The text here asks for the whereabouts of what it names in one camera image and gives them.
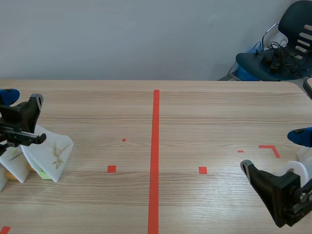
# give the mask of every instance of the green object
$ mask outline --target green object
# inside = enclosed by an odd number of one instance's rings
[[[44,172],[44,170],[41,170],[41,171],[40,171],[39,176],[40,176],[42,179],[51,179],[51,177],[50,177],[46,172]]]

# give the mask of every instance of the red tape corner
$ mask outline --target red tape corner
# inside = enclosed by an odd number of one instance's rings
[[[0,234],[8,234],[11,227],[3,227],[0,231]]]
[[[274,145],[258,145],[260,149],[272,149],[276,158],[281,158],[276,147]]]

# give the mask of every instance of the yellow object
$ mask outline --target yellow object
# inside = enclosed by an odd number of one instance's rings
[[[34,171],[35,171],[34,168],[32,168],[32,167],[30,166],[29,163],[27,164],[27,168],[28,168],[28,170],[31,171],[31,172],[34,172]]]
[[[8,179],[16,179],[14,175],[12,175],[10,172],[6,172],[5,177],[7,177]]]

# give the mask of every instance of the black chair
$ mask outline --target black chair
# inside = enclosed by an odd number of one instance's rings
[[[271,50],[263,51],[263,39],[265,35],[278,25],[278,30],[288,39],[285,49],[295,51],[302,56],[299,62],[300,72],[292,76],[283,76],[281,73],[272,73],[265,67],[261,60],[264,55],[272,54]],[[236,56],[236,62],[251,75],[263,81],[294,80],[307,77],[312,74],[312,52],[301,53],[312,50],[312,1],[298,1],[292,4],[283,15],[280,23],[273,25],[262,38],[262,52],[242,53]]]

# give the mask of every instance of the wooden table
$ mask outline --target wooden table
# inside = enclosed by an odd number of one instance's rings
[[[307,94],[312,98],[312,78],[304,80],[303,88],[306,90]]]
[[[1,88],[19,89],[20,101],[41,93],[38,124],[75,144],[58,183],[33,173],[6,184],[0,228],[9,234],[311,233],[312,213],[276,227],[240,169],[250,159],[274,173],[296,159],[300,146],[286,136],[312,126],[312,101],[294,84],[1,80]]]

